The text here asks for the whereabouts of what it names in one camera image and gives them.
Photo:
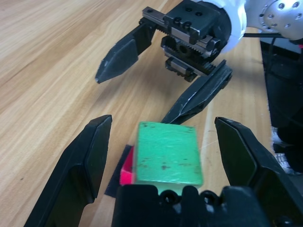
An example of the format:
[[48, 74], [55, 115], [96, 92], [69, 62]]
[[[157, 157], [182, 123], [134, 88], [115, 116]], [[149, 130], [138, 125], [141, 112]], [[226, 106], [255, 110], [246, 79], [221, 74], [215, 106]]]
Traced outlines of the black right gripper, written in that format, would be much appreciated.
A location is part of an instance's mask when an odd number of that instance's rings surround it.
[[212, 64], [231, 35], [230, 19], [224, 9], [204, 1], [182, 1], [167, 14], [146, 7], [143, 17], [166, 34], [161, 41], [168, 58], [166, 68], [188, 82], [201, 76], [162, 119], [163, 123], [182, 124], [203, 111], [232, 77], [226, 60], [216, 67]]

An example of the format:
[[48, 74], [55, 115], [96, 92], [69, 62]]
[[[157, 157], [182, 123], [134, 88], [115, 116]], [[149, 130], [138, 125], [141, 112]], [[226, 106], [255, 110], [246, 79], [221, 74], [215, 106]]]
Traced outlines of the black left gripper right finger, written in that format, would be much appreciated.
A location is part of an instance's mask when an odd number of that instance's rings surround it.
[[230, 185], [252, 189], [271, 225], [301, 227], [303, 197], [275, 157], [241, 123], [224, 117], [214, 123]]

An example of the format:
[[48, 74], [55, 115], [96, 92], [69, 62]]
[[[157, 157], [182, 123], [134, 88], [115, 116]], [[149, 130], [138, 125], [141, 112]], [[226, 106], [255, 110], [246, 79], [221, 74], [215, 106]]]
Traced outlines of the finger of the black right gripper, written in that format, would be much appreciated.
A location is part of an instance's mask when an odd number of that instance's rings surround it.
[[141, 23], [119, 40], [101, 61], [95, 80], [102, 83], [123, 74], [152, 43], [154, 24]]

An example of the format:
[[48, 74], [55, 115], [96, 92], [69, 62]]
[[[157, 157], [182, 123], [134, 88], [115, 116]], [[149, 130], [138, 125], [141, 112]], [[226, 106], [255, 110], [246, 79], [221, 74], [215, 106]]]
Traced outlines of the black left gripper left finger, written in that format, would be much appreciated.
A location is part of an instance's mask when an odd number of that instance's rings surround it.
[[32, 209], [26, 227], [77, 227], [100, 189], [112, 116], [91, 120], [64, 150]]

